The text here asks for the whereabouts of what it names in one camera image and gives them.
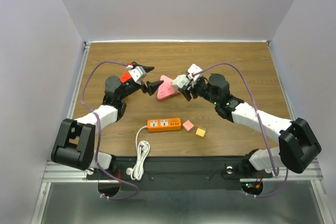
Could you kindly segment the white cube socket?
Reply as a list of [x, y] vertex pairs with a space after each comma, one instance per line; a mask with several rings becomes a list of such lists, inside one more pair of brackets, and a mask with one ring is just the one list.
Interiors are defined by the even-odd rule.
[[190, 85], [191, 80], [187, 77], [185, 74], [178, 75], [173, 81], [172, 81], [172, 87], [175, 91], [178, 91], [179, 89], [186, 90], [188, 86]]

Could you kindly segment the pink triangular socket adapter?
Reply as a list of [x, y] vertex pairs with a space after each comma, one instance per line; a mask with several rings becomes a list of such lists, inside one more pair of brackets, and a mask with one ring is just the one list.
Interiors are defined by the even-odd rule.
[[175, 91], [172, 87], [173, 80], [171, 78], [165, 75], [161, 75], [160, 80], [163, 81], [163, 83], [159, 86], [156, 93], [156, 99], [158, 101], [165, 100], [178, 94], [178, 92]]

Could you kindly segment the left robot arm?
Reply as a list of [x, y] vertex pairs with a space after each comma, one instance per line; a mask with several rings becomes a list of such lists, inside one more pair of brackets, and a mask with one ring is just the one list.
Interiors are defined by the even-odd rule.
[[79, 170], [98, 168], [106, 179], [113, 178], [117, 166], [112, 162], [112, 155], [100, 152], [95, 137], [101, 136], [104, 127], [120, 120], [126, 110], [124, 99], [141, 90], [153, 95], [162, 81], [143, 82], [153, 66], [136, 63], [124, 64], [126, 72], [122, 77], [110, 76], [104, 86], [102, 104], [97, 109], [77, 119], [64, 119], [51, 151], [51, 160]]

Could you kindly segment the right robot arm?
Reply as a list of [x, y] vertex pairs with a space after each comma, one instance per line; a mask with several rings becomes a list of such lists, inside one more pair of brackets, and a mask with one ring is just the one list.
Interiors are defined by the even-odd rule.
[[255, 109], [231, 94], [229, 82], [221, 74], [212, 74], [209, 78], [182, 74], [173, 80], [172, 86], [186, 100], [201, 97], [215, 106], [221, 118], [258, 131], [266, 140], [278, 142], [278, 147], [271, 148], [266, 143], [266, 149], [247, 154], [248, 160], [242, 163], [241, 170], [248, 177], [260, 170], [283, 167], [301, 174], [322, 151], [306, 120], [282, 119]]

